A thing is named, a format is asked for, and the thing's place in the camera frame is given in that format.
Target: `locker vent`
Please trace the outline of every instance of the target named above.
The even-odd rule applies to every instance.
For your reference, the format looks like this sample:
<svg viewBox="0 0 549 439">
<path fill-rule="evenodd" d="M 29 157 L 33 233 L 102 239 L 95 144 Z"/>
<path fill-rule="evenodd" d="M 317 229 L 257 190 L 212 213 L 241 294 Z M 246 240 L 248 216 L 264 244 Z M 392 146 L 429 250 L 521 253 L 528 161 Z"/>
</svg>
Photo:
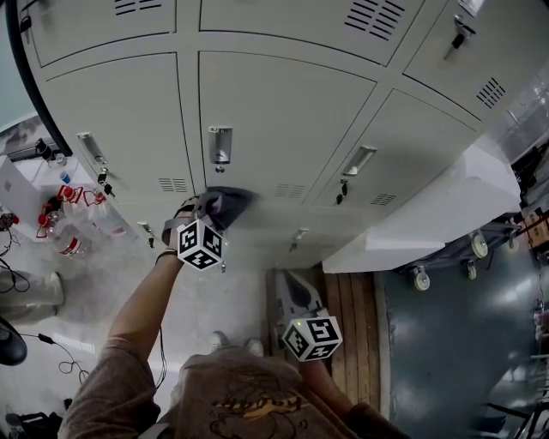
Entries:
<svg viewBox="0 0 549 439">
<path fill-rule="evenodd" d="M 183 178 L 159 178 L 162 192 L 186 192 L 187 183 Z"/>
<path fill-rule="evenodd" d="M 491 109 L 501 98 L 503 98 L 504 94 L 504 88 L 501 87 L 494 78 L 490 78 L 482 87 L 482 90 L 478 92 L 477 99 Z"/>
<path fill-rule="evenodd" d="M 137 10 L 147 11 L 162 6 L 160 0 L 113 0 L 113 3 L 115 15 L 125 15 Z"/>
<path fill-rule="evenodd" d="M 404 11 L 390 0 L 357 0 L 351 5 L 345 24 L 389 41 Z"/>
<path fill-rule="evenodd" d="M 376 198 L 370 201 L 370 204 L 373 204 L 374 206 L 387 206 L 395 198 L 396 195 L 379 194 L 378 196 L 376 196 Z"/>
<path fill-rule="evenodd" d="M 299 184 L 280 183 L 276 188 L 274 196 L 279 198 L 300 198 L 304 189 L 305 186 L 301 186 Z"/>
</svg>

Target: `hand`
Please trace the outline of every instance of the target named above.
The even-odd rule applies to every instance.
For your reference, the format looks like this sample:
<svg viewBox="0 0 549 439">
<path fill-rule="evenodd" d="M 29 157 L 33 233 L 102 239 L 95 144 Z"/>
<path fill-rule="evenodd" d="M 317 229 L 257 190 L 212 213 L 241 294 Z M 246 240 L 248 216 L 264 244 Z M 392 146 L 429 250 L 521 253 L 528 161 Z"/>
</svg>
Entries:
<svg viewBox="0 0 549 439">
<path fill-rule="evenodd" d="M 198 196 L 193 196 L 189 198 L 188 200 L 185 200 L 185 202 L 181 205 L 181 208 L 185 208 L 185 210 L 182 210 L 178 213 L 176 218 L 190 218 L 192 215 L 193 208 L 198 201 Z M 178 231 L 176 228 L 173 228 L 170 232 L 170 244 L 168 245 L 168 249 L 171 250 L 177 250 L 178 249 Z"/>
</svg>

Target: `person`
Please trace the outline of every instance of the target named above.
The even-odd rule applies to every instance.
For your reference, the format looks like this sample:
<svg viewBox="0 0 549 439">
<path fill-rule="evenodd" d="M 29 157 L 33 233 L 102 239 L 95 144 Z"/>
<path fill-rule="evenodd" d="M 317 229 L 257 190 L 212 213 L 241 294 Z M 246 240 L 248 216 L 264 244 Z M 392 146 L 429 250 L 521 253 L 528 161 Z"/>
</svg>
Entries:
<svg viewBox="0 0 549 439">
<path fill-rule="evenodd" d="M 322 360 L 302 363 L 299 374 L 279 358 L 265 358 L 259 340 L 245 349 L 229 346 L 220 332 L 210 337 L 209 355 L 195 355 L 181 368 L 172 406 L 157 419 L 147 361 L 182 266 L 175 250 L 159 256 L 112 324 L 59 437 L 407 437 L 367 404 L 353 406 Z"/>
</svg>

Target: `plastic bottle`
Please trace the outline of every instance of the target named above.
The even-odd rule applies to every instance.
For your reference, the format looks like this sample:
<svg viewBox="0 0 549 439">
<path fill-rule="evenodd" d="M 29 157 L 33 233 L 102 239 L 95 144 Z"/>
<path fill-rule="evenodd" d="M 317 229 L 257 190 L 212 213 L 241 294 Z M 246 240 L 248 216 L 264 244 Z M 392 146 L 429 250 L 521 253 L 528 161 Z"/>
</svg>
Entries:
<svg viewBox="0 0 549 439">
<path fill-rule="evenodd" d="M 111 237 L 122 237 L 128 232 L 128 225 L 114 210 L 103 193 L 94 191 L 94 202 L 90 204 L 90 220 L 97 225 L 101 231 Z"/>
<path fill-rule="evenodd" d="M 84 200 L 83 188 L 73 189 L 69 186 L 62 186 L 57 198 L 63 200 L 64 214 L 82 235 L 92 241 L 101 240 L 101 230 L 90 219 L 91 212 Z"/>
<path fill-rule="evenodd" d="M 83 259 L 91 250 L 91 240 L 83 237 L 63 212 L 41 213 L 38 217 L 46 238 L 59 254 L 72 259 Z"/>
</svg>

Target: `white cabinet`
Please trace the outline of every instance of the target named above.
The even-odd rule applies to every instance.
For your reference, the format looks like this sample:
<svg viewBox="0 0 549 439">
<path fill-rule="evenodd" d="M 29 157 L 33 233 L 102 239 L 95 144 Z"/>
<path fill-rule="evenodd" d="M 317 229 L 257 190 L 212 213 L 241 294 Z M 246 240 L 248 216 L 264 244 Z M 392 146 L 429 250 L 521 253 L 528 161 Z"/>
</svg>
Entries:
<svg viewBox="0 0 549 439">
<path fill-rule="evenodd" d="M 475 136 L 446 113 L 393 90 L 315 205 L 333 206 L 345 178 L 347 197 L 340 207 L 368 211 L 374 224 L 449 166 Z M 366 162 L 365 147 L 372 151 Z M 356 175 L 345 176 L 353 166 Z"/>
<path fill-rule="evenodd" d="M 201 30 L 263 33 L 387 65 L 423 0 L 203 0 Z"/>
<path fill-rule="evenodd" d="M 160 198 L 177 204 L 194 195 L 174 54 L 61 75 L 46 83 L 45 98 L 70 146 L 82 149 L 96 174 L 103 166 L 109 170 L 117 201 Z M 82 145 L 80 133 L 90 133 Z M 97 152 L 105 164 L 94 160 Z"/>
<path fill-rule="evenodd" d="M 48 0 L 28 12 L 42 66 L 113 41 L 175 32 L 175 0 Z"/>
<path fill-rule="evenodd" d="M 301 203 L 374 83 L 310 63 L 244 53 L 200 56 L 202 147 L 208 186 Z M 209 127 L 232 128 L 230 164 L 209 159 Z"/>
<path fill-rule="evenodd" d="M 444 59 L 456 36 L 455 15 L 476 34 Z M 484 120 L 547 60 L 548 23 L 549 6 L 540 0 L 485 0 L 476 18 L 449 0 L 404 73 Z"/>
</svg>

